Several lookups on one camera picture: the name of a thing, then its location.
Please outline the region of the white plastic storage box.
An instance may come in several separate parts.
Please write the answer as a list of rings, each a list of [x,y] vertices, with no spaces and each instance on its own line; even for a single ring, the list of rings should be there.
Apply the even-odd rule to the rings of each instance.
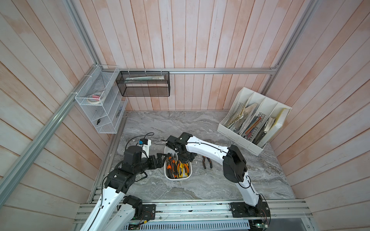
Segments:
[[[190,162],[183,163],[178,155],[169,147],[164,148],[166,159],[164,163],[165,177],[171,181],[182,181],[190,178],[192,174],[192,165]]]

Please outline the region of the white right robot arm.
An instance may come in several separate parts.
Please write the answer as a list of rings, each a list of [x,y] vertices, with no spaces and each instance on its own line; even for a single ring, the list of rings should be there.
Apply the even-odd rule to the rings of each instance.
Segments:
[[[166,147],[173,150],[182,163],[192,162],[195,155],[199,155],[223,166],[224,177],[236,184],[243,198],[243,202],[230,203],[233,217],[271,217],[268,203],[252,185],[246,160],[237,146],[219,146],[184,132],[178,138],[170,136],[166,140]]]

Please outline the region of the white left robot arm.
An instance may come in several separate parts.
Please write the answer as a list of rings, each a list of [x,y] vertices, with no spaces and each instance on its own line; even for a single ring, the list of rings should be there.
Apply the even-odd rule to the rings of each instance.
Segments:
[[[147,170],[162,168],[166,154],[150,155],[151,140],[143,139],[138,145],[124,151],[123,160],[107,175],[99,201],[82,226],[82,231],[120,231],[133,218],[139,225],[152,219],[153,208],[145,208],[142,199],[127,195],[129,188],[138,180],[136,176]]]

